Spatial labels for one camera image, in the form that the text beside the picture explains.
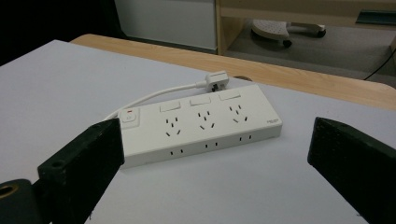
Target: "wall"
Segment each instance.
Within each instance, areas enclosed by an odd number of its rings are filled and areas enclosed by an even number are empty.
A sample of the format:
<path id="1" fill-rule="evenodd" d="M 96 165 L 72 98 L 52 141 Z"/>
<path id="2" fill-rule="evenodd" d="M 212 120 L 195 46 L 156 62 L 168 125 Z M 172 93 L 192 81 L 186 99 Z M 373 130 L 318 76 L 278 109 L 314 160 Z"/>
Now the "wall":
<path id="1" fill-rule="evenodd" d="M 115 0 L 122 31 L 137 37 L 216 49 L 215 0 Z"/>

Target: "power switch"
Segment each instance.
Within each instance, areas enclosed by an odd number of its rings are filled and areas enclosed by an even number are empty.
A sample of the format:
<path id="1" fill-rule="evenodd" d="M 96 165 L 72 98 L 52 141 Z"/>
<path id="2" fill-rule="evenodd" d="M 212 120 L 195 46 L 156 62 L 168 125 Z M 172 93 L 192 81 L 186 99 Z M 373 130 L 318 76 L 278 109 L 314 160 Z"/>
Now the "power switch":
<path id="1" fill-rule="evenodd" d="M 180 102 L 179 101 L 167 103 L 167 104 L 164 104 L 164 105 L 160 106 L 160 111 L 161 112 L 165 112 L 165 111 L 169 111 L 169 110 L 176 110 L 176 109 L 180 109 Z"/>
<path id="2" fill-rule="evenodd" d="M 210 98 L 208 96 L 198 96 L 190 99 L 190 105 L 206 105 L 210 104 Z"/>
<path id="3" fill-rule="evenodd" d="M 121 128 L 133 128 L 139 126 L 139 108 L 123 109 L 119 113 Z"/>
<path id="4" fill-rule="evenodd" d="M 221 91 L 219 92 L 219 97 L 220 100 L 225 101 L 225 100 L 241 97 L 241 94 L 239 93 L 239 91 L 234 91 L 234 90 Z"/>
<path id="5" fill-rule="evenodd" d="M 122 113 L 121 120 L 122 122 L 132 122 L 136 119 L 136 113 L 132 110 L 126 110 L 124 113 Z"/>

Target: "floor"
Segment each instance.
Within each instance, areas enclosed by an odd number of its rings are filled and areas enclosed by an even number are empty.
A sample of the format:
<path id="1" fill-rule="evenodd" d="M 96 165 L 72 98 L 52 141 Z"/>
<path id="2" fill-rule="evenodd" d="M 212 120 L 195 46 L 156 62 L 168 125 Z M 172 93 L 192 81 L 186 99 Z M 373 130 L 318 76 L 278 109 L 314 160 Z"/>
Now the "floor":
<path id="1" fill-rule="evenodd" d="M 356 79 L 367 78 L 389 58 L 396 36 L 396 31 L 326 26 L 326 35 L 317 38 L 306 28 L 291 26 L 292 45 L 286 49 L 281 41 L 253 34 L 250 27 L 247 21 L 225 56 Z M 396 88 L 393 59 L 368 80 Z"/>

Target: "white power strip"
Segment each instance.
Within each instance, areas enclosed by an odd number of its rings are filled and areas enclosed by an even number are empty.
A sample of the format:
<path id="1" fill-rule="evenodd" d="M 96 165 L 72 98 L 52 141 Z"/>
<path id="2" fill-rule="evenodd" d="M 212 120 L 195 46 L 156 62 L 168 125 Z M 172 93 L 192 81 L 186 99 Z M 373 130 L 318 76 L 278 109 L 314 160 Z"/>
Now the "white power strip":
<path id="1" fill-rule="evenodd" d="M 119 113 L 121 169 L 278 137 L 282 120 L 257 85 Z"/>

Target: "white cable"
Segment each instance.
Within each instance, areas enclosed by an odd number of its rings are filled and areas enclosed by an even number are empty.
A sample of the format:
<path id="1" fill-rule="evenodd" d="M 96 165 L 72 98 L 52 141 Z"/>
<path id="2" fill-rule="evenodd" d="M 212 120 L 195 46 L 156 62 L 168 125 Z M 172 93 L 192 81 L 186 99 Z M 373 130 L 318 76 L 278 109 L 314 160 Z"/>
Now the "white cable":
<path id="1" fill-rule="evenodd" d="M 200 82 L 196 82 L 194 84 L 185 85 L 185 86 L 173 87 L 173 88 L 169 88 L 169 89 L 166 89 L 166 90 L 163 90 L 163 91 L 156 91 L 156 92 L 154 92 L 154 93 L 152 93 L 150 95 L 142 97 L 142 98 L 140 98 L 140 99 L 138 99 L 136 101 L 133 101 L 133 102 L 129 103 L 128 105 L 125 105 L 125 106 L 117 109 L 113 113 L 109 114 L 104 120 L 114 119 L 119 114 L 120 110 L 129 108 L 129 107 L 132 107 L 132 106 L 135 106 L 135 105 L 138 105 L 138 104 L 140 104 L 140 103 L 142 103 L 144 101 L 147 101 L 148 99 L 151 99 L 151 98 L 153 98 L 155 96 L 159 96 L 159 95 L 162 95 L 162 94 L 165 94 L 165 93 L 169 93 L 169 92 L 172 92 L 172 91 L 184 91 L 184 90 L 188 90 L 188 89 L 193 89 L 193 88 L 197 88 L 198 89 L 198 88 L 204 88 L 204 87 L 206 87 L 206 81 L 200 81 Z"/>

